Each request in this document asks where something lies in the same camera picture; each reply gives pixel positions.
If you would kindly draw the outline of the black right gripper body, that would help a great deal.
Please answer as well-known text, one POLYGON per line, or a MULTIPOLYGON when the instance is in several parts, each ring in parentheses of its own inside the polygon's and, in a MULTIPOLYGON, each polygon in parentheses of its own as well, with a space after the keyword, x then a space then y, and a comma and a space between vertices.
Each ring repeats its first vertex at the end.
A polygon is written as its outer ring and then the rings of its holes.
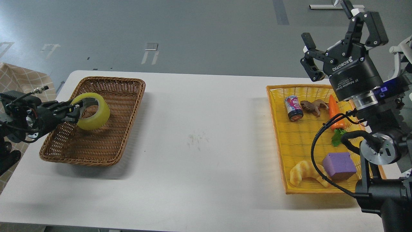
POLYGON ((342 55, 343 47, 342 41, 331 46, 326 52, 336 62, 325 62, 325 74, 329 76, 339 101, 346 101, 383 84, 364 44, 352 44, 345 56, 342 55))

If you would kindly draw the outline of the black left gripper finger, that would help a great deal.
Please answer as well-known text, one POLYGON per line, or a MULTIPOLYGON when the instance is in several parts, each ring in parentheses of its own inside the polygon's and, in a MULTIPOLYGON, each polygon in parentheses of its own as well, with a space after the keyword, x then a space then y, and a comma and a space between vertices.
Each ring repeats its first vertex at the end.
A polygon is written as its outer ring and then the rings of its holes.
POLYGON ((60 123, 78 123, 80 118, 80 110, 59 113, 58 118, 60 119, 60 123))
POLYGON ((58 103, 56 111, 75 111, 76 109, 82 110, 94 105, 99 105, 98 101, 95 99, 82 99, 76 102, 72 99, 58 103))

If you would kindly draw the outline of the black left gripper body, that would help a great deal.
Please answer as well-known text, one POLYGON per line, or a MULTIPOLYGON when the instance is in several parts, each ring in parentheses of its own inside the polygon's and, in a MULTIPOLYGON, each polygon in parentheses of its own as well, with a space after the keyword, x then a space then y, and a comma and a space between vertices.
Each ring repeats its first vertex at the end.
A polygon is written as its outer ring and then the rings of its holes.
POLYGON ((47 101, 41 103, 36 108, 37 118, 34 120, 30 129, 26 132, 27 136, 44 136, 56 129, 59 125, 66 122, 68 114, 73 106, 69 101, 47 101))

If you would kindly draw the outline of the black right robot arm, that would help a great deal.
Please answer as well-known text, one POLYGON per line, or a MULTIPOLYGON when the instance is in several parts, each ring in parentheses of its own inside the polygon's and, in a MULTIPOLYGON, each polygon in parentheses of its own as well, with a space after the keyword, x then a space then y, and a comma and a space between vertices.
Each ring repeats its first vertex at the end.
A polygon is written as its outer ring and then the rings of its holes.
POLYGON ((362 212, 377 214, 386 232, 411 231, 411 176, 383 179, 378 166, 397 163, 402 173, 411 169, 411 128, 400 115, 403 97, 411 85, 411 38, 390 48, 394 54, 395 70, 391 79, 382 81, 369 57, 369 48, 388 43, 387 33, 378 12, 354 8, 349 0, 337 0, 348 19, 348 31, 325 52, 316 48, 309 33, 301 36, 305 43, 301 65, 312 81, 329 77, 340 101, 351 100, 354 109, 333 116, 315 135, 314 148, 320 135, 344 118, 357 117, 371 129, 347 132, 341 142, 360 155, 361 180, 355 192, 342 188, 321 174, 322 179, 355 198, 362 212))

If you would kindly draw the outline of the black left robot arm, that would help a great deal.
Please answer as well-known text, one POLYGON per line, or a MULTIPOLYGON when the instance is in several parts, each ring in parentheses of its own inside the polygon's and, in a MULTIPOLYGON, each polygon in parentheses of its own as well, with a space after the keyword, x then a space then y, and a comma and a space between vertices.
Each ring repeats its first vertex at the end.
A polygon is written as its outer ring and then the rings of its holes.
POLYGON ((1 93, 1 175, 5 174, 22 157, 13 143, 34 143, 63 123, 80 125, 81 115, 91 106, 103 109, 101 96, 87 96, 80 100, 47 101, 36 97, 48 86, 35 88, 28 93, 6 91, 1 93))

